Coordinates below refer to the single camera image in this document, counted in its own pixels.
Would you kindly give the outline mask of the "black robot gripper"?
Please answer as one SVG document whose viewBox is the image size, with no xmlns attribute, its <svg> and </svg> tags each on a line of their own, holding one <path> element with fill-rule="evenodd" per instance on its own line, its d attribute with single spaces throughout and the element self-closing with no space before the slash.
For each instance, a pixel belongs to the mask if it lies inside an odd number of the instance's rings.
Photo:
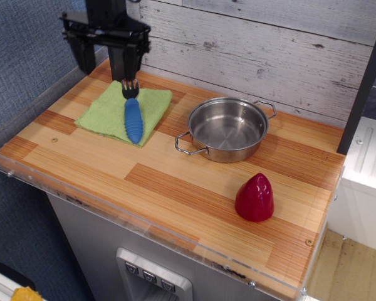
<svg viewBox="0 0 376 301">
<path fill-rule="evenodd" d="M 63 37 L 80 70 L 89 75 L 96 67 L 95 45 L 108 47 L 112 79 L 133 81 L 142 55 L 150 49 L 150 26 L 131 18 L 126 1 L 86 1 L 85 11 L 63 12 Z"/>
</svg>

